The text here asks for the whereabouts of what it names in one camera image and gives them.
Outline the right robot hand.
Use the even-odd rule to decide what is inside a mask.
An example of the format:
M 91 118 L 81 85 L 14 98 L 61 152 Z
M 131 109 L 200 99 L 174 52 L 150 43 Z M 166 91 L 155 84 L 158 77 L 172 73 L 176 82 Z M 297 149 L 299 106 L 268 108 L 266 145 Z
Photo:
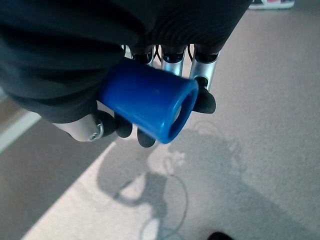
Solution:
M 132 124 L 98 110 L 96 92 L 125 56 L 147 63 L 148 50 L 193 44 L 219 53 L 249 0 L 3 0 L 0 85 L 17 105 L 75 140 L 91 142 Z

